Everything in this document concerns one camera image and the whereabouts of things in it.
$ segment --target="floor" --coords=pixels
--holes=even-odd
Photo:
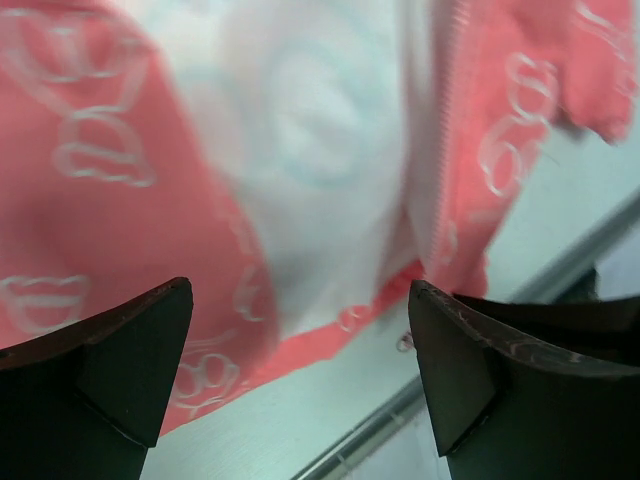
[[[359,464],[345,480],[451,480],[438,458],[426,410]]]

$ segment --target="black object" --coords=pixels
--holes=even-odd
[[[409,319],[453,480],[640,479],[640,298],[507,305],[415,281]]]
[[[191,284],[0,351],[0,480],[134,480],[191,321]]]

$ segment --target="white tabletop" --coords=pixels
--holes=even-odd
[[[506,300],[634,195],[640,125],[623,146],[554,134],[489,250],[490,293]],[[263,386],[166,435],[143,480],[286,480],[418,374],[396,350],[408,328],[398,305],[333,360]]]

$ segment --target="white table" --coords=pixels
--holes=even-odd
[[[518,298],[531,289],[551,295],[554,286],[557,293],[593,260],[589,252],[601,247],[589,241],[606,237],[603,222],[640,197],[640,125],[630,138],[617,148],[594,135],[579,143],[563,134],[551,138],[491,246],[491,298]],[[576,248],[579,258],[566,257]],[[418,374],[415,355],[395,346],[407,328],[403,303],[333,360],[163,437],[149,452],[142,479],[291,478]]]

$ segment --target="cloth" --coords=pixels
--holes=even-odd
[[[189,277],[167,432],[482,295],[558,112],[635,93],[626,0],[530,3],[0,0],[0,346]]]

